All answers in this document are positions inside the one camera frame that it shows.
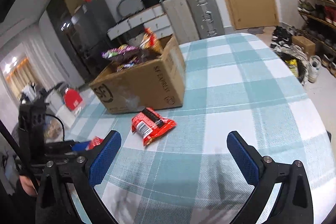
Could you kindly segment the person's left hand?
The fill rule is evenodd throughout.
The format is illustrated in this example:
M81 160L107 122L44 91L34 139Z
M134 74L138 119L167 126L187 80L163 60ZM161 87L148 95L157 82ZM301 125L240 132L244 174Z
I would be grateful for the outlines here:
M31 197L36 197L38 191L35 189L32 181L27 176L19 176L23 190Z

